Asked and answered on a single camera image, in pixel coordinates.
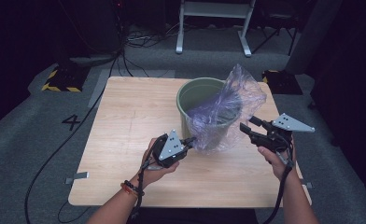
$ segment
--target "clear plastic bag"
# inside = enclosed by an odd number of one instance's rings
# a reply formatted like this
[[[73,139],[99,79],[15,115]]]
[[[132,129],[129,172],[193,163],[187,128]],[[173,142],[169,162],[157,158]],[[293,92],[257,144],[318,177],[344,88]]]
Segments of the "clear plastic bag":
[[[197,138],[194,148],[210,154],[233,147],[245,136],[239,123],[247,123],[266,97],[253,76],[237,64],[220,92],[187,112],[186,123]]]

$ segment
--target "black office chair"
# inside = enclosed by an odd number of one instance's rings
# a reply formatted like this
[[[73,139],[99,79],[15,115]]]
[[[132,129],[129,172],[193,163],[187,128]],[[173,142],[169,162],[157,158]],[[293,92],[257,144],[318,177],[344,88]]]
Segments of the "black office chair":
[[[260,27],[262,31],[265,27],[274,28],[275,31],[267,36],[253,51],[255,53],[271,37],[279,35],[281,29],[286,29],[291,37],[288,55],[293,49],[297,32],[303,28],[309,13],[312,11],[315,0],[259,0],[255,5],[254,26]]]

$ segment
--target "table top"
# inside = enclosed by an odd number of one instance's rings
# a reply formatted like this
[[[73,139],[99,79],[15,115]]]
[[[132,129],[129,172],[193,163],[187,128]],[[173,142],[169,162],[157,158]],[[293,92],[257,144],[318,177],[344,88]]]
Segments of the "table top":
[[[181,136],[176,94],[188,79],[111,77],[99,105],[69,202],[72,205],[102,205],[120,183],[139,170],[151,138],[171,130]],[[279,113],[267,84],[266,103],[255,113],[265,120]],[[265,133],[257,126],[253,131]],[[306,186],[303,186],[309,197]],[[142,206],[147,207],[274,207],[279,181],[270,164],[242,138],[236,146],[204,155],[193,149],[172,174],[145,189]]]

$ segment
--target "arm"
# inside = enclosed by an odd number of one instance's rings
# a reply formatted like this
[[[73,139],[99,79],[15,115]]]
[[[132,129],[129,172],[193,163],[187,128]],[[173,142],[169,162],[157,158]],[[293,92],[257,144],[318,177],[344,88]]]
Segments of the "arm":
[[[156,139],[152,139],[148,145],[148,150],[146,150],[143,159],[147,156],[149,149],[153,146]],[[156,182],[161,179],[164,175],[172,173],[175,171],[178,162],[173,164],[167,169],[161,169],[159,171],[149,171],[146,170],[143,180],[143,189],[145,189],[149,184]],[[135,186],[139,186],[138,174],[131,178],[130,182]],[[122,224],[126,223],[129,215],[136,203],[137,198],[133,194],[125,192],[125,190],[120,189],[111,199],[109,199],[104,205],[102,205],[88,220],[87,224],[92,223],[113,223]]]
[[[280,180],[285,170],[282,161],[265,147],[259,147],[258,151],[264,156],[265,160],[271,163],[275,176]],[[285,182],[283,206],[285,223],[319,223],[306,198],[295,167],[290,171]]]

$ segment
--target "forearm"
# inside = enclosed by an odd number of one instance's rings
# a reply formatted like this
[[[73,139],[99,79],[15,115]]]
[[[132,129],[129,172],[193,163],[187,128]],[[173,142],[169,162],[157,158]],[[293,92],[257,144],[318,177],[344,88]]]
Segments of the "forearm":
[[[137,187],[137,178],[132,178],[131,183]],[[87,223],[125,224],[136,201],[136,196],[125,192],[124,189],[120,189],[111,199],[102,205],[95,214],[92,215]]]
[[[290,172],[286,180],[283,206],[285,223],[318,223],[295,170]]]

